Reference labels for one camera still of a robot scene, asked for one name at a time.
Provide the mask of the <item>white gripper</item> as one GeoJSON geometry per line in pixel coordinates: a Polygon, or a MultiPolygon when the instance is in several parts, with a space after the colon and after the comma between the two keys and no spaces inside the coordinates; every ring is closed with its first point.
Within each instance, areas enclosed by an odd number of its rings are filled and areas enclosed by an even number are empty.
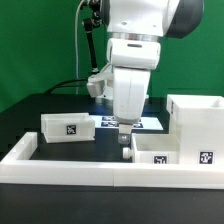
{"type": "Polygon", "coordinates": [[[149,80],[149,71],[114,68],[113,114],[119,123],[123,123],[119,125],[120,144],[130,143],[131,125],[137,123],[142,115],[149,80]]]}

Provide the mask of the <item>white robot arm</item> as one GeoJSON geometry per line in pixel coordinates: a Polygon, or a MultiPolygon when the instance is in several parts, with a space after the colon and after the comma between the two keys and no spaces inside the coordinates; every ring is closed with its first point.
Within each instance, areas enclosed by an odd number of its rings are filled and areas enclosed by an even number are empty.
{"type": "Polygon", "coordinates": [[[107,32],[107,60],[112,66],[113,114],[118,142],[128,144],[140,120],[150,75],[161,52],[160,39],[181,39],[200,24],[204,0],[101,0],[107,32]]]}

